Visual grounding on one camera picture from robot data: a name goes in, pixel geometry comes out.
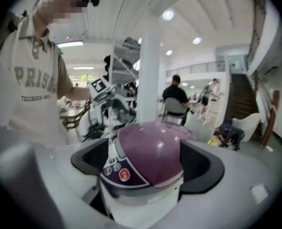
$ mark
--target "fluorescent light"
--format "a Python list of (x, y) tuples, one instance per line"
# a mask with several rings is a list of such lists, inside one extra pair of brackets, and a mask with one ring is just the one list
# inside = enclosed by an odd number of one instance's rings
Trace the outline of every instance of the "fluorescent light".
[(73, 67), (74, 70), (93, 70), (93, 67)]
[(167, 56), (170, 56), (172, 53), (173, 53), (172, 50), (168, 50), (168, 51), (166, 52), (166, 55), (167, 55)]
[(83, 46), (84, 43), (83, 41), (78, 41), (78, 42), (65, 42), (57, 45), (59, 48), (65, 48), (65, 47)]
[(201, 42), (201, 38), (200, 37), (196, 37), (194, 40), (193, 40), (193, 44), (197, 45)]
[(174, 17), (174, 11), (166, 10), (164, 11), (162, 17), (165, 21), (170, 21)]

